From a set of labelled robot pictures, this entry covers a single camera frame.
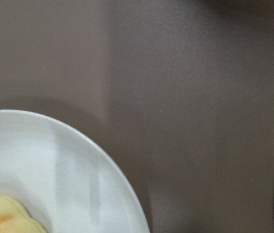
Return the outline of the white round plate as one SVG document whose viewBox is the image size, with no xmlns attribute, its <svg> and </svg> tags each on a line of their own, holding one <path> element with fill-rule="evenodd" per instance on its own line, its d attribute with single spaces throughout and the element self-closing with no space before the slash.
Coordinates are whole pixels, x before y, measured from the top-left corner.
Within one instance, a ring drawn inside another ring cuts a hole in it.
<svg viewBox="0 0 274 233">
<path fill-rule="evenodd" d="M 54 118 L 0 110 L 0 194 L 50 233 L 147 233 L 130 183 L 92 140 Z"/>
</svg>

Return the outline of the glazed donut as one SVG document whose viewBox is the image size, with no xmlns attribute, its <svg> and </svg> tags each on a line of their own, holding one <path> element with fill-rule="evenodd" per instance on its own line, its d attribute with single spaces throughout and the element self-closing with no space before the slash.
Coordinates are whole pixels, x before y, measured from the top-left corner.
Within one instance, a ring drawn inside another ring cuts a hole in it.
<svg viewBox="0 0 274 233">
<path fill-rule="evenodd" d="M 45 228 L 29 215 L 19 201 L 0 195 L 0 233 L 45 232 Z"/>
</svg>

